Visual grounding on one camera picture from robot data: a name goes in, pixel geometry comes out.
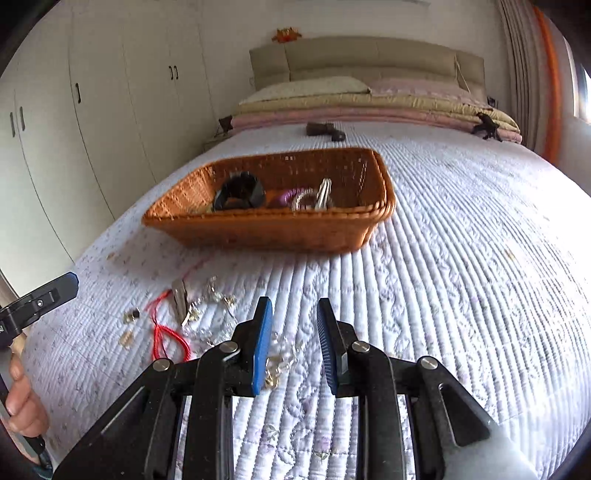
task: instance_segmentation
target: quilted bedspread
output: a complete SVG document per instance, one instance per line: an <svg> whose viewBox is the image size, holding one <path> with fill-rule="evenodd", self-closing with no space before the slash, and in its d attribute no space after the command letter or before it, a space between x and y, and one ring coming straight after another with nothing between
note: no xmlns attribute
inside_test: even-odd
<svg viewBox="0 0 591 480"><path fill-rule="evenodd" d="M258 298L269 296L272 348L295 353L275 388L233 403L237 479L355 476L357 402L335 400L323 377L315 315L324 296L388 355L441 359L540 478L559 466L591 417L591 199L520 145L419 125L337 127L348 145L380 152L398 199L361 250L332 257L189 250L140 224L153 201L205 162L334 146L305 137L302 125L284 125L242 132L181 168L76 262L78 298L37 322L24 352L57 459L150 364L149 317L128 326L124 313L143 309L205 260L188 277L189 297L216 276L217 289L236 297L235 316L248 320ZM176 325L170 305L159 315ZM194 354L228 339L234 325L223 306L209 305L190 341ZM126 349L119 338L128 329L134 341Z"/></svg>

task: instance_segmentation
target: finger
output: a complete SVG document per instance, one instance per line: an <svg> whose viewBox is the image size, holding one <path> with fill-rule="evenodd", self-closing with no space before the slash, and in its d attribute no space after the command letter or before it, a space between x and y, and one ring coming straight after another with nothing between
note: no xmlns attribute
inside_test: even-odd
<svg viewBox="0 0 591 480"><path fill-rule="evenodd" d="M47 431L47 427L40 419L35 419L26 429L22 429L19 433L25 437L38 437Z"/></svg>
<svg viewBox="0 0 591 480"><path fill-rule="evenodd" d="M20 433L21 430L30 427L39 417L39 407L33 398L27 400L21 410L15 416L10 418L8 427L13 431Z"/></svg>
<svg viewBox="0 0 591 480"><path fill-rule="evenodd" d="M13 355L10 360L10 376L15 382L25 376L25 369L18 355Z"/></svg>
<svg viewBox="0 0 591 480"><path fill-rule="evenodd" d="M37 435L41 435L49 429L49 416L47 415L47 410L43 406L43 403L41 402L39 395L33 392L31 393L31 398L37 404L37 420L39 420L40 422L41 429L41 431Z"/></svg>
<svg viewBox="0 0 591 480"><path fill-rule="evenodd" d="M14 382L6 399L6 409L10 415L16 415L31 396L31 382L28 377L22 377Z"/></svg>

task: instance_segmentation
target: screw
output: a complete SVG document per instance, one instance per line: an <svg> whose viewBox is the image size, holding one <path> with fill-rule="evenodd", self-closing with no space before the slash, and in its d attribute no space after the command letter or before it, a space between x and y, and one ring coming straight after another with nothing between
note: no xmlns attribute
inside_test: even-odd
<svg viewBox="0 0 591 480"><path fill-rule="evenodd" d="M369 343L368 342L362 342L361 340L357 340L357 341L353 342L353 345L351 345L351 347L357 353L367 353L367 352L369 352Z"/></svg>
<svg viewBox="0 0 591 480"><path fill-rule="evenodd" d="M432 356L424 356L421 358L421 367L426 368L427 370L435 370L439 362L435 360Z"/></svg>
<svg viewBox="0 0 591 480"><path fill-rule="evenodd" d="M220 350L224 353L234 353L238 350L238 344L236 342L223 342L220 343Z"/></svg>
<svg viewBox="0 0 591 480"><path fill-rule="evenodd" d="M152 364L152 368L157 372L166 372L173 363L167 358L159 358Z"/></svg>

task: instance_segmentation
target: cabinet door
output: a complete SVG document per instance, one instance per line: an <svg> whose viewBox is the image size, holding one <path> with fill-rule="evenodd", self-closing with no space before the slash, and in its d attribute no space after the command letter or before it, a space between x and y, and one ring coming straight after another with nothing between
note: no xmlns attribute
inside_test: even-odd
<svg viewBox="0 0 591 480"><path fill-rule="evenodd" d="M14 57L0 79L0 270L22 296L65 273L72 260L43 211L22 154L16 63Z"/></svg>
<svg viewBox="0 0 591 480"><path fill-rule="evenodd" d="M168 42L184 126L185 156L192 159L202 152L204 141L216 130L203 64L198 13L180 2L166 2L163 7L167 13Z"/></svg>
<svg viewBox="0 0 591 480"><path fill-rule="evenodd" d="M18 125L41 204L76 259L113 222L82 141L72 102L68 44L72 12L58 3L18 50Z"/></svg>
<svg viewBox="0 0 591 480"><path fill-rule="evenodd" d="M115 218L155 185L127 85L120 2L74 10L70 78L90 163Z"/></svg>
<svg viewBox="0 0 591 480"><path fill-rule="evenodd" d="M127 0L124 50L139 134L156 181L189 161L174 87L164 11L152 0Z"/></svg>

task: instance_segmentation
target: nightstand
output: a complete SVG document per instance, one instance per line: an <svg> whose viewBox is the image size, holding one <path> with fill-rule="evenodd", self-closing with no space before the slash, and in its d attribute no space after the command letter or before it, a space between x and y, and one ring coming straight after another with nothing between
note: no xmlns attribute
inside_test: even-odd
<svg viewBox="0 0 591 480"><path fill-rule="evenodd" d="M214 137L209 138L203 143L203 152L205 153L207 150L211 150L216 145L222 143L224 140L230 138L230 134L221 134L215 135Z"/></svg>

